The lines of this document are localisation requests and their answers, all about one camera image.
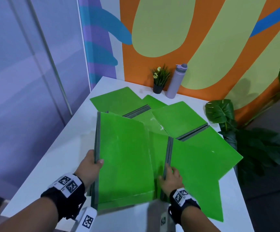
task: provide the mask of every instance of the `hand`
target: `hand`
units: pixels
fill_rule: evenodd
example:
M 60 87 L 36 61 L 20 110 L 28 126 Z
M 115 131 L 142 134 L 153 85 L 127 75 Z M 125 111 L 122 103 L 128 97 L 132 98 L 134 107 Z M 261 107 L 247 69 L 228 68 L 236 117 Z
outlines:
M 169 198 L 172 191 L 184 187 L 184 184 L 180 172 L 175 167 L 170 167 L 169 164 L 166 164 L 165 167 L 166 179 L 164 180 L 162 176 L 159 176 L 158 179 L 161 189 Z
M 96 180 L 104 160 L 98 160 L 95 163 L 94 150 L 89 150 L 85 158 L 81 161 L 79 167 L 74 172 L 84 183 L 85 192 L 88 187 Z

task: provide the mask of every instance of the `painted wall mural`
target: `painted wall mural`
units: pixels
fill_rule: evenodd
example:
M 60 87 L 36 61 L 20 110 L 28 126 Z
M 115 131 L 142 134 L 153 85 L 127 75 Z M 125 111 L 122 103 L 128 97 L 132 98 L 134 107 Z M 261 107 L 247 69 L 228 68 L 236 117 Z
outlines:
M 82 25 L 90 25 L 94 36 L 85 39 L 83 33 L 89 42 L 89 73 L 96 75 L 91 82 L 119 76 L 152 87 L 151 68 L 166 63 L 174 70 L 175 64 L 187 63 L 178 93 L 204 100 L 229 98 L 239 122 L 280 90 L 280 0 L 94 2 L 82 1 L 89 14 L 81 10 L 81 19 L 89 16 Z

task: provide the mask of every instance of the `white table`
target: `white table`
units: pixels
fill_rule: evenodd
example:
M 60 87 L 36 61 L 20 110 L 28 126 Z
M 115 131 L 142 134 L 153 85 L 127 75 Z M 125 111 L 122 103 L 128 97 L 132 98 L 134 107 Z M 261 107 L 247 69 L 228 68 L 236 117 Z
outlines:
M 41 193 L 58 177 L 66 172 L 76 170 L 86 152 L 94 148 L 97 110 L 89 99 L 126 86 L 130 87 L 141 98 L 149 94 L 168 105 L 184 101 L 208 121 L 204 113 L 206 103 L 204 100 L 179 94 L 174 99 L 169 99 L 165 96 L 164 91 L 161 94 L 154 94 L 150 87 L 103 77 L 11 199 L 2 212 L 2 216 L 11 217 L 18 213 L 38 199 Z M 216 131 L 220 131 L 217 124 L 211 123 L 210 125 Z M 233 169 L 219 181 L 219 187 L 224 222 L 211 221 L 222 232 L 254 231 Z M 90 197 L 86 200 L 84 207 L 89 204 Z M 163 210 L 162 207 L 164 205 L 161 206 L 160 202 L 155 200 L 123 210 L 104 213 L 96 218 L 92 231 L 159 231 L 159 213 Z M 71 219 L 62 219 L 56 228 L 70 231 L 73 224 L 74 221 Z

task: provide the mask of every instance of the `person's left hand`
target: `person's left hand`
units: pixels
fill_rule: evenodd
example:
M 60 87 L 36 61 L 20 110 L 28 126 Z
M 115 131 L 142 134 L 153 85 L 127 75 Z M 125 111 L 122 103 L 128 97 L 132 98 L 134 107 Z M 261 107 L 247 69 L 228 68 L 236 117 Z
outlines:
M 85 192 L 88 187 L 96 180 L 104 160 L 98 160 L 95 163 L 94 150 L 89 150 L 85 158 L 81 161 L 79 167 L 74 172 L 84 183 Z

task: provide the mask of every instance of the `person's right hand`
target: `person's right hand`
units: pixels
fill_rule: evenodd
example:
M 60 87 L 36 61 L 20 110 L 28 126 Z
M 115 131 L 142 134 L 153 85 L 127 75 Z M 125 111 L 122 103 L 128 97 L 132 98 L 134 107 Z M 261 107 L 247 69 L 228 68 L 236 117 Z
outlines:
M 166 179 L 164 180 L 162 176 L 159 176 L 158 179 L 161 189 L 169 198 L 172 191 L 184 187 L 184 184 L 180 172 L 175 167 L 170 167 L 169 164 L 166 164 L 165 167 Z

